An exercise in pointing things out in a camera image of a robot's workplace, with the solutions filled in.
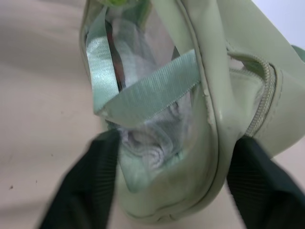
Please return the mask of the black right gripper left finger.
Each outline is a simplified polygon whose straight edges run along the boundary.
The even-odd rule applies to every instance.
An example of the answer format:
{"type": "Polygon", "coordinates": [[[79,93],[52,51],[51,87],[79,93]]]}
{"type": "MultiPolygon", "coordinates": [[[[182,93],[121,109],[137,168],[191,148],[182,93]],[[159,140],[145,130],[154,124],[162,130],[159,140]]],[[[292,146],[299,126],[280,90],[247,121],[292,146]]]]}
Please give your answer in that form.
{"type": "Polygon", "coordinates": [[[105,229],[115,191],[120,133],[96,136],[67,172],[38,227],[105,229]]]}

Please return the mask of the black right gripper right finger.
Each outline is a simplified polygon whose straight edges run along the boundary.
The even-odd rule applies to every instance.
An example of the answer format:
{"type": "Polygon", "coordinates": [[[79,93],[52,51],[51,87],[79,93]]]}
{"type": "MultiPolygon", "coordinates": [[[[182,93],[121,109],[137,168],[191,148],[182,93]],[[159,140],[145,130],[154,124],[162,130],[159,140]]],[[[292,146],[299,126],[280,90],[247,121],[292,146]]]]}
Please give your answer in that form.
{"type": "Polygon", "coordinates": [[[227,184],[247,229],[303,229],[305,194],[250,137],[234,147],[227,184]]]}

